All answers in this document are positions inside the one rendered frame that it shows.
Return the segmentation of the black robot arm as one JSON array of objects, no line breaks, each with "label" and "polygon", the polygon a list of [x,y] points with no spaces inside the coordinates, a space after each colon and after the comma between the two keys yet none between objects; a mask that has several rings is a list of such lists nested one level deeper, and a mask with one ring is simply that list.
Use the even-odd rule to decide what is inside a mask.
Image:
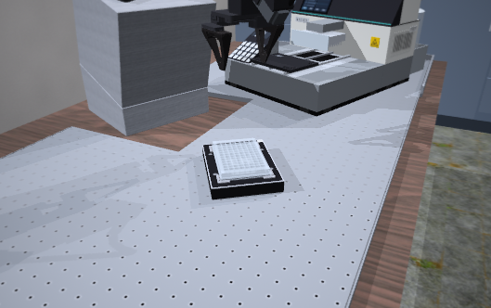
[{"label": "black robot arm", "polygon": [[273,25],[282,24],[293,8],[294,0],[229,0],[229,13],[241,16],[261,13]]}]

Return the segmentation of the translucent bottle with dark grey cap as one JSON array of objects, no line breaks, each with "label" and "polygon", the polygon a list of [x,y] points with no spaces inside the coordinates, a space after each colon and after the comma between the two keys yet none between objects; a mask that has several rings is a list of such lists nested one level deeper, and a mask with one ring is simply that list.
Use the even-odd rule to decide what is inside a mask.
[{"label": "translucent bottle with dark grey cap", "polygon": [[418,48],[418,46],[419,46],[420,32],[421,32],[421,27],[422,27],[424,12],[425,11],[420,8],[419,15],[418,15],[418,19],[420,19],[420,24],[419,24],[419,28],[418,28],[418,34],[417,34],[416,43],[415,43],[415,49]]}]

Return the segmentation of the white multiwell plate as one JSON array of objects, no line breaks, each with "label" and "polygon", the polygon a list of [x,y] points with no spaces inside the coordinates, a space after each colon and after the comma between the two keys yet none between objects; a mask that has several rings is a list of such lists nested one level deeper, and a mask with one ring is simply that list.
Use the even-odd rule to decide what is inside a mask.
[{"label": "white multiwell plate", "polygon": [[212,148],[221,181],[261,178],[272,174],[255,138],[213,141]]}]

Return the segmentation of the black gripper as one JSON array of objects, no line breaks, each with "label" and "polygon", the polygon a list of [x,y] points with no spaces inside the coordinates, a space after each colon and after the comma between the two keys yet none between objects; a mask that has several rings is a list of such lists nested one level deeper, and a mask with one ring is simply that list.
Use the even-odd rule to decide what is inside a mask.
[{"label": "black gripper", "polygon": [[[227,7],[228,9],[212,10],[211,22],[201,24],[202,33],[214,53],[219,69],[226,70],[232,37],[232,32],[224,31],[224,26],[238,25],[240,22],[249,22],[249,27],[255,28],[260,60],[266,63],[273,46],[284,30],[284,22],[276,25],[267,23],[261,13],[242,16],[229,13],[229,0],[227,0]],[[265,31],[271,32],[266,49],[264,49]],[[216,39],[220,42],[221,56]]]}]

